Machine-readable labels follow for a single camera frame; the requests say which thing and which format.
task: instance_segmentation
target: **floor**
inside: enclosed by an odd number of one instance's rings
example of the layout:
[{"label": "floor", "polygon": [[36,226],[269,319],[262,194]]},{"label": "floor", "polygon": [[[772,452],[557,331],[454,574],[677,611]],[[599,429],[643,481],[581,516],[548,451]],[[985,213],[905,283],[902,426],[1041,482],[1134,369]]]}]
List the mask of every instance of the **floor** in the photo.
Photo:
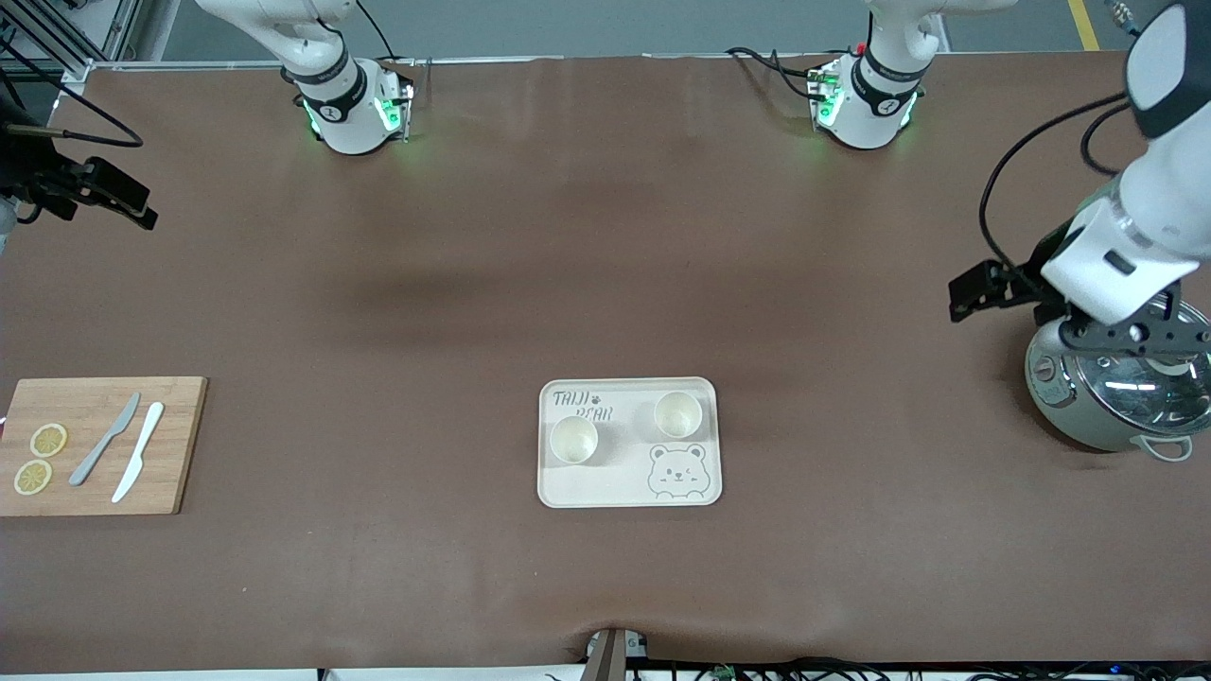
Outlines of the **floor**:
[{"label": "floor", "polygon": [[[1140,21],[1166,0],[1129,0]],[[365,0],[392,47],[408,57],[719,53],[757,50],[821,52],[866,33],[860,0]],[[1084,41],[1078,21],[1087,17]],[[369,23],[354,13],[339,24],[350,51],[384,52]],[[1020,0],[1004,12],[948,17],[954,51],[1062,51],[1129,46],[1102,0]],[[266,59],[269,53],[231,25],[180,0],[163,51],[166,61]]]}]

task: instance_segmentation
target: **pot lid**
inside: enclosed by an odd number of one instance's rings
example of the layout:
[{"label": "pot lid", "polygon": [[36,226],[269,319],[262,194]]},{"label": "pot lid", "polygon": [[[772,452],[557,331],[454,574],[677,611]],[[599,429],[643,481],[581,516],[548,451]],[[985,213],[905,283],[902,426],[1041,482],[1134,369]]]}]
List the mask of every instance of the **pot lid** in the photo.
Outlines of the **pot lid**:
[{"label": "pot lid", "polygon": [[[1158,316],[1163,303],[1153,301]],[[1206,321],[1182,303],[1177,319]],[[1159,435],[1192,435],[1211,424],[1211,355],[1186,361],[1123,355],[1073,357],[1080,379],[1094,396],[1120,419]]]}]

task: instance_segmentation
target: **pot handle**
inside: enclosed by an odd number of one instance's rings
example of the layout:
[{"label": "pot handle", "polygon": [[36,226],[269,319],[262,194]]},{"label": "pot handle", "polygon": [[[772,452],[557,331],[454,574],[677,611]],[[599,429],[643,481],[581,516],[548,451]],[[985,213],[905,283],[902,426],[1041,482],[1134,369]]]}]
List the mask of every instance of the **pot handle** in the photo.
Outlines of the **pot handle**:
[{"label": "pot handle", "polygon": [[[1150,435],[1136,435],[1131,439],[1131,443],[1165,463],[1183,462],[1190,458],[1190,453],[1194,451],[1194,443],[1190,442],[1189,435],[1184,437],[1153,437]],[[1176,457],[1166,457],[1165,454],[1158,452],[1153,445],[1181,445],[1182,453]]]}]

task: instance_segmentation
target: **wooden cutting board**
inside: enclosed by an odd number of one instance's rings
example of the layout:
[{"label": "wooden cutting board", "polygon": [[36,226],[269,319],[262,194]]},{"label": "wooden cutting board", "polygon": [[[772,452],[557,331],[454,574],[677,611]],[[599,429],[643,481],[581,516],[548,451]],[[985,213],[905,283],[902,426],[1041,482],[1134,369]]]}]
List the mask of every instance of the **wooden cutting board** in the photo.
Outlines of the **wooden cutting board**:
[{"label": "wooden cutting board", "polygon": [[[101,441],[134,393],[140,399],[130,425],[109,443],[84,485],[68,485],[71,471]],[[0,516],[177,513],[205,396],[206,379],[194,376],[18,382],[0,437]],[[110,503],[151,402],[163,402],[163,416],[143,451],[143,473],[121,502]],[[29,439],[47,423],[67,428],[67,446],[45,459],[53,468],[50,485],[36,494],[18,494],[13,486],[17,469],[38,458],[30,452]]]}]

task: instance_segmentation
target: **brown table cover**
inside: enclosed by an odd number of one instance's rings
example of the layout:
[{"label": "brown table cover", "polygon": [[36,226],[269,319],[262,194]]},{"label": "brown table cover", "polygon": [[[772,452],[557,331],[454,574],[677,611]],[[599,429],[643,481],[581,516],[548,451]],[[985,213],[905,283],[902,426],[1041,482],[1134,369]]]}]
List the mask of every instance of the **brown table cover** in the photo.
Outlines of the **brown table cover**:
[{"label": "brown table cover", "polygon": [[[435,67],[412,142],[366,158],[272,70],[93,74],[147,147],[61,149],[145,182],[160,224],[13,235],[0,396],[211,387],[180,515],[0,521],[0,671],[556,663],[607,625],[710,660],[1211,657],[1211,442],[1062,440],[1028,309],[947,319],[993,164],[1121,63],[942,57],[871,153],[751,62]],[[1005,173],[1011,253],[1098,185],[1080,131]],[[1141,150],[1130,116],[1095,144]],[[714,383],[723,497],[545,508],[539,389],[630,376]]]}]

